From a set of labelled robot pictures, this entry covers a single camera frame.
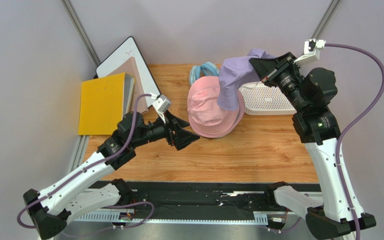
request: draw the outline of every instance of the white mounting bracket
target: white mounting bracket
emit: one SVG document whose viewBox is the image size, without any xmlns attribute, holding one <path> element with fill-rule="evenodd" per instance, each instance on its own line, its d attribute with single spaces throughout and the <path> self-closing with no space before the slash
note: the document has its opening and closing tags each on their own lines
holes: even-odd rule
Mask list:
<svg viewBox="0 0 384 240">
<path fill-rule="evenodd" d="M 303 55 L 297 58 L 294 63 L 305 65 L 318 61 L 321 49 L 325 48 L 325 43 L 325 40 L 316 40 L 316 38 L 306 40 Z"/>
<path fill-rule="evenodd" d="M 166 123 L 166 116 L 164 113 L 172 105 L 172 102 L 165 95 L 157 95 L 154 93 L 150 94 L 152 95 L 151 98 L 155 100 L 152 103 L 153 108 L 156 110 L 156 113 L 162 119 L 162 121 Z"/>
</svg>

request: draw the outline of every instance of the pink bucket hat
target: pink bucket hat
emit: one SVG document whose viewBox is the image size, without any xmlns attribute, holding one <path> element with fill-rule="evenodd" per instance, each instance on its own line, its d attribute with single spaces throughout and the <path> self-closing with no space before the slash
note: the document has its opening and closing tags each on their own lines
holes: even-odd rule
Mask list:
<svg viewBox="0 0 384 240">
<path fill-rule="evenodd" d="M 245 103 L 239 88 L 260 79 L 250 58 L 272 59 L 262 49 L 252 49 L 247 56 L 226 59 L 219 77 L 204 76 L 196 80 L 187 96 L 189 123 L 198 135 L 221 138 L 229 134 L 244 116 Z"/>
<path fill-rule="evenodd" d="M 187 96 L 187 112 L 192 129 L 198 135 L 216 139 L 232 132 L 244 116 L 245 103 L 238 90 L 239 107 L 236 110 L 225 110 L 217 104 L 220 94 L 219 78 L 203 76 L 190 87 Z"/>
</svg>

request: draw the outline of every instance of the beige paper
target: beige paper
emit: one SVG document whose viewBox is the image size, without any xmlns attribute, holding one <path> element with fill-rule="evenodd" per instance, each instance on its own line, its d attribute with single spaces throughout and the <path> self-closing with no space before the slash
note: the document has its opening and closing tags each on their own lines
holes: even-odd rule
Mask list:
<svg viewBox="0 0 384 240">
<path fill-rule="evenodd" d="M 136 60 L 134 57 L 130 57 L 126 62 L 124 62 L 121 66 L 119 66 L 117 69 L 115 69 L 113 72 L 109 74 L 120 74 L 120 73 L 128 73 L 135 77 L 135 84 L 134 84 L 134 92 L 133 92 L 133 98 L 130 106 L 130 111 L 133 111 L 134 105 L 136 102 L 136 98 L 143 94 L 143 87 L 142 87 L 142 81 L 140 79 L 139 71 L 136 66 Z M 137 111 L 141 114 L 148 112 L 148 104 L 146 103 L 146 99 L 142 97 L 137 105 Z"/>
</svg>

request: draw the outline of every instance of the blue face mask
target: blue face mask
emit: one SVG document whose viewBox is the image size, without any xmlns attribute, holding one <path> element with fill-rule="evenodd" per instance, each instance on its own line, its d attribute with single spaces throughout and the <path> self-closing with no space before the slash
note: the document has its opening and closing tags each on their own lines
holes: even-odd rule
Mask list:
<svg viewBox="0 0 384 240">
<path fill-rule="evenodd" d="M 204 64 L 198 66 L 195 65 L 192 67 L 189 73 L 189 84 L 192 86 L 194 82 L 201 77 L 201 71 L 204 74 L 204 76 L 219 76 L 219 69 L 217 66 L 210 62 L 207 61 Z"/>
</svg>

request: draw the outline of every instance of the white laundry basket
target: white laundry basket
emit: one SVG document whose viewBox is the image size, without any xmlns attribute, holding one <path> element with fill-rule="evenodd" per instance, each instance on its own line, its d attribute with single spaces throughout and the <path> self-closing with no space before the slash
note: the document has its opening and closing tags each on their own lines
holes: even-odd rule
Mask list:
<svg viewBox="0 0 384 240">
<path fill-rule="evenodd" d="M 248 115 L 293 115 L 296 110 L 277 87 L 251 82 L 239 88 Z"/>
</svg>

